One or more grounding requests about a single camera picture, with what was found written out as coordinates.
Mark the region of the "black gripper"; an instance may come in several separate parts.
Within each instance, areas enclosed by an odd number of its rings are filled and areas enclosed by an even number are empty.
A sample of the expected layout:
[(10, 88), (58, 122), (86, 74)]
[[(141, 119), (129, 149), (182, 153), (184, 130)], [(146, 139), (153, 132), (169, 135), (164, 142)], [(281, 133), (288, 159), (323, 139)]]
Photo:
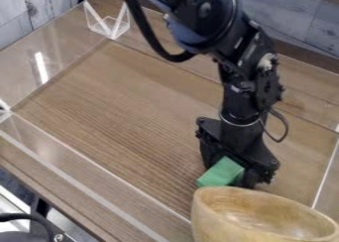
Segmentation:
[(258, 183), (270, 183), (280, 163), (262, 141), (258, 123), (240, 127), (222, 120), (198, 117), (196, 137), (205, 169), (228, 157), (245, 168), (240, 186), (254, 188)]

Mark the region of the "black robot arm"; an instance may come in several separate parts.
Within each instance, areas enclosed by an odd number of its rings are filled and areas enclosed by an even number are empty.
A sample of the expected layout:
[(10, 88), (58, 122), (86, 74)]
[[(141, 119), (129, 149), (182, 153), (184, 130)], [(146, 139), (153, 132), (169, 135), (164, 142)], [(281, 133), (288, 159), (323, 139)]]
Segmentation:
[(224, 96), (218, 117), (196, 120), (196, 137), (206, 169), (222, 158), (240, 167), (232, 185), (270, 182), (279, 160), (264, 145), (264, 124), (281, 98), (273, 43), (246, 15), (241, 0), (152, 0), (168, 15), (177, 44), (206, 55), (218, 68)]

